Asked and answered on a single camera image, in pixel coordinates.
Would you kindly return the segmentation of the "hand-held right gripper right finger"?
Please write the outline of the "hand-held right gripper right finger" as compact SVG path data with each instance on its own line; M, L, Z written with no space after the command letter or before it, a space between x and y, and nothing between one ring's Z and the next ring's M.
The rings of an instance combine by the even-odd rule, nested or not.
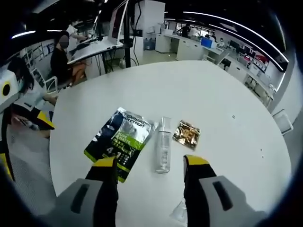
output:
M189 227L246 227L246 196L210 163L198 156L184 156L184 199Z

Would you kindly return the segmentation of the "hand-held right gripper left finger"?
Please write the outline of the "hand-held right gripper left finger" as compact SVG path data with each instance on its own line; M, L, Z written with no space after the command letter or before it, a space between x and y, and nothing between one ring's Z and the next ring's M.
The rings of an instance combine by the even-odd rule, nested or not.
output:
M77 179L57 198L57 227L114 227L118 202L117 159L93 163L84 179Z

